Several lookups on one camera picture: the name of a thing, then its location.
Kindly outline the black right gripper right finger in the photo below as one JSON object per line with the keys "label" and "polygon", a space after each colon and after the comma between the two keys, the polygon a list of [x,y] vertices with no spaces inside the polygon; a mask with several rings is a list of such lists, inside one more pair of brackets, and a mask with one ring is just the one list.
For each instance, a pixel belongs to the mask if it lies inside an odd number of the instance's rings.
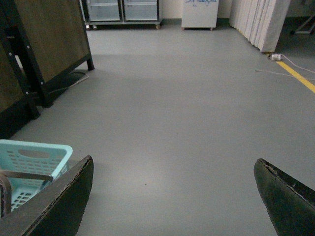
{"label": "black right gripper right finger", "polygon": [[253,173],[276,234],[313,236],[315,191],[262,158]]}

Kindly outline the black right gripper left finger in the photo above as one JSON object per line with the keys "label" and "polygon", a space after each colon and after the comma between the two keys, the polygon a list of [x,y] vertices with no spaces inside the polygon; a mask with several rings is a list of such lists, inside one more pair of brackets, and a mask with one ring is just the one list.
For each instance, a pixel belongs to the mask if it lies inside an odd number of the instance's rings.
{"label": "black right gripper left finger", "polygon": [[94,162],[86,156],[69,171],[0,220],[2,236],[74,236],[93,185]]}

